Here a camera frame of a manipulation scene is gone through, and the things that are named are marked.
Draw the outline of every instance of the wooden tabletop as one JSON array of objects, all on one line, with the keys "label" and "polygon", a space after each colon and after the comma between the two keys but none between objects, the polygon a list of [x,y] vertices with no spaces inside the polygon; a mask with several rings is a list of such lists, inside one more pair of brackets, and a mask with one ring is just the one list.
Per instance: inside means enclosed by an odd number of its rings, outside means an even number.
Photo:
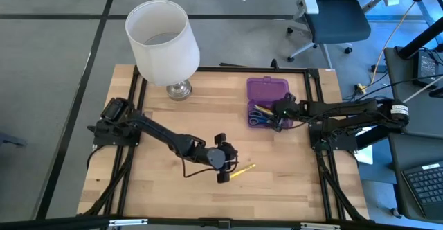
[{"label": "wooden tabletop", "polygon": [[[133,69],[133,65],[116,65],[107,101],[127,97]],[[335,71],[319,71],[325,102],[341,101]],[[263,76],[285,78],[298,100],[307,99],[303,76],[294,73],[198,71],[190,78],[191,97],[181,102],[169,99],[165,87],[148,84],[143,106],[147,116],[173,132],[198,136],[209,147],[213,146],[216,134],[226,133],[227,141],[239,152],[239,168],[251,163],[256,167],[225,184],[217,183],[215,172],[186,179],[180,159],[165,144],[142,134],[134,156],[124,214],[163,218],[325,220],[316,157],[310,148],[307,126],[281,133],[247,126],[246,80]],[[311,83],[315,94],[314,81]],[[93,156],[79,213],[89,209],[109,183],[115,153],[115,147],[106,147]],[[359,212],[368,217],[354,158],[346,152],[334,154],[341,188]],[[207,167],[186,163],[188,174],[202,168]],[[113,212],[116,212],[119,188],[116,191]],[[333,192],[329,190],[329,194],[336,216]]]}]

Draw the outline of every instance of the gray office chair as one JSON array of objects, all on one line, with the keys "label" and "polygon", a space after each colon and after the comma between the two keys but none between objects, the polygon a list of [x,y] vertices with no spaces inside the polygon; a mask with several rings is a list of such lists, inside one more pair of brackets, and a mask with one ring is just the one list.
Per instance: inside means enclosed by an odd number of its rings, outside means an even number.
[{"label": "gray office chair", "polygon": [[[344,44],[345,53],[352,52],[349,42],[357,42],[367,39],[371,33],[371,27],[366,19],[365,13],[375,7],[381,0],[372,0],[360,7],[357,0],[299,0],[297,3],[298,13],[294,20],[305,16],[307,27],[312,35],[312,42],[304,45],[287,60],[294,61],[294,56],[306,51],[311,46],[320,49],[329,67],[332,69],[331,59],[326,44]],[[384,0],[387,6],[397,5],[399,0]],[[315,5],[318,10],[311,10]],[[294,27],[288,27],[287,32],[291,34]]]}]

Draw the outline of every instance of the lamp base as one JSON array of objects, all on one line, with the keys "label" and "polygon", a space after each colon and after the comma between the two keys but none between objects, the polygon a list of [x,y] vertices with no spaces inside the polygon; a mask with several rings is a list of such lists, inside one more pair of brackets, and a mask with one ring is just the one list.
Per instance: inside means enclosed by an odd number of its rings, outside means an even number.
[{"label": "lamp base", "polygon": [[175,101],[185,100],[191,94],[191,91],[192,86],[188,80],[176,83],[175,85],[168,85],[166,87],[168,96]]}]

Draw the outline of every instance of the black keyboard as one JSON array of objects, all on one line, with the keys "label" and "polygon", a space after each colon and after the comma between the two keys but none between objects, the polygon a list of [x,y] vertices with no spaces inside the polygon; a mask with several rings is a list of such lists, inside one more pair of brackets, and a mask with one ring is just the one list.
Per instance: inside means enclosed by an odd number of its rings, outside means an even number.
[{"label": "black keyboard", "polygon": [[425,217],[435,218],[433,211],[443,210],[443,161],[405,170],[403,176]]}]

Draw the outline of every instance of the white lampshade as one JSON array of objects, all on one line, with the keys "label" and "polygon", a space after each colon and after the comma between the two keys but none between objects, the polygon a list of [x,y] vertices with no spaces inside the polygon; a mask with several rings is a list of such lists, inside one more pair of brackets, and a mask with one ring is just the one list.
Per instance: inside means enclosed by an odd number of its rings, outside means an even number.
[{"label": "white lampshade", "polygon": [[140,74],[158,86],[187,80],[200,63],[188,16],[171,1],[148,1],[133,9],[125,29]]}]

